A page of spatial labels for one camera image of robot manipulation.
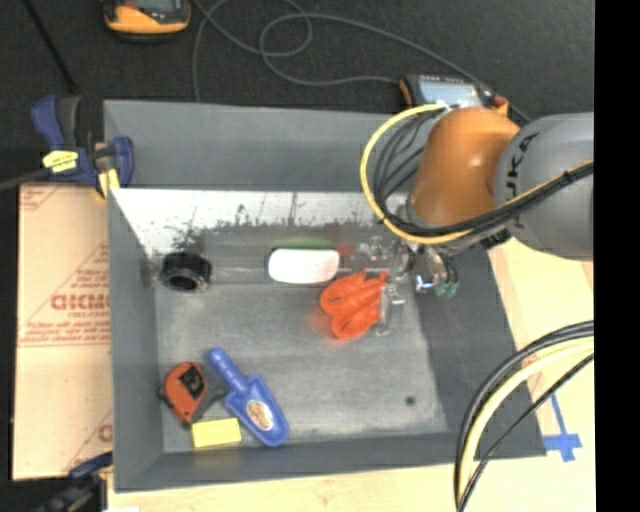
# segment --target yellow cable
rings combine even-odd
[[[504,384],[502,384],[487,401],[484,407],[476,416],[473,426],[469,430],[467,441],[463,447],[462,457],[460,461],[460,482],[458,484],[458,499],[461,499],[464,494],[464,490],[467,487],[469,479],[473,474],[472,465],[473,459],[480,442],[480,437],[489,422],[493,417],[496,410],[500,407],[502,402],[509,396],[522,382],[528,379],[531,375],[540,371],[542,368],[549,364],[556,362],[560,359],[564,359],[568,356],[588,355],[593,353],[594,342],[593,338],[571,340],[563,343],[560,347],[547,347],[536,352],[541,354],[538,359],[528,364],[517,373],[512,375]]]
[[[362,158],[360,159],[360,183],[362,186],[362,191],[364,192],[365,197],[367,198],[367,202],[369,203],[369,206],[371,206],[371,209],[374,211],[374,213],[376,214],[376,216],[382,220],[382,222],[384,223],[385,226],[387,226],[387,228],[389,228],[389,230],[394,233],[395,235],[397,235],[398,237],[408,241],[408,242],[414,242],[417,244],[423,244],[423,245],[437,245],[437,244],[442,244],[442,243],[446,243],[446,242],[451,242],[452,240],[457,240],[459,238],[462,238],[470,233],[473,232],[472,229],[468,229],[468,230],[464,230],[464,231],[457,231],[454,233],[450,233],[447,235],[438,235],[438,236],[419,236],[419,235],[412,235],[411,233],[407,233],[406,231],[400,229],[398,226],[396,226],[395,224],[393,224],[393,222],[391,222],[390,219],[388,219],[384,212],[382,211],[382,209],[380,208],[380,206],[378,205],[378,203],[375,200],[375,197],[373,195],[373,193],[371,192],[371,188],[369,187],[369,178],[368,178],[368,172],[367,172],[367,168],[368,168],[368,164],[369,164],[369,158],[371,157],[371,152],[373,151],[373,148],[375,147],[375,145],[377,144],[378,140],[380,140],[380,137],[382,137],[382,135],[389,130],[392,126],[394,126],[395,124],[399,123],[400,121],[402,121],[403,119],[406,119],[407,117],[411,117],[417,114],[422,114],[424,112],[430,112],[430,111],[434,111],[434,110],[440,110],[442,108],[441,105],[420,105],[417,107],[413,107],[410,108],[408,110],[405,110],[403,112],[400,112],[399,114],[396,114],[395,116],[391,117],[390,119],[387,119],[387,121],[385,121],[371,136],[371,138],[369,139],[369,141],[367,142],[363,152],[362,152]],[[580,164],[576,165],[575,167],[572,167],[571,169],[567,170],[566,173],[562,173],[562,174],[567,174],[567,175],[571,175],[573,173],[575,173],[578,169],[580,169],[581,167],[583,167],[584,165],[593,162],[593,160],[586,160],[584,162],[581,162]],[[514,197],[513,199],[505,202],[500,208],[494,210],[494,211],[501,211],[503,209],[506,209],[507,207],[509,207],[512,203],[521,200],[524,197],[527,197],[530,194],[533,194],[534,192],[536,192],[538,189],[540,189],[541,187],[545,186],[547,183],[553,181],[556,178],[551,178],[550,180],[541,183],[529,190],[527,190],[526,192],[520,194],[519,196]]]

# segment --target white object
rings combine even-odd
[[[275,249],[269,257],[269,276],[292,284],[323,283],[335,277],[340,254],[335,249]]]

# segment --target gray bin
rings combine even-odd
[[[474,391],[514,349],[484,250],[456,257],[455,298],[407,290],[400,329],[343,347],[310,327],[326,321],[322,285],[274,283],[262,268],[285,235],[390,239],[357,173],[388,116],[136,101],[104,109],[106,138],[128,135],[136,151],[134,182],[111,196],[109,214],[116,490],[452,462]],[[157,279],[158,261],[186,231],[214,262],[201,294]],[[291,425],[285,445],[263,447],[243,432],[239,446],[191,449],[157,389],[173,364],[206,365],[214,346],[264,377]],[[529,403],[521,386],[485,442]],[[228,415],[216,404],[205,417]],[[501,449],[543,453],[534,419]]]

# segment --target cardboard sheet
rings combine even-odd
[[[61,476],[111,448],[106,202],[20,191],[13,478]]]

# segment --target yellow block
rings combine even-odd
[[[199,421],[191,425],[194,448],[239,443],[242,440],[237,418]]]

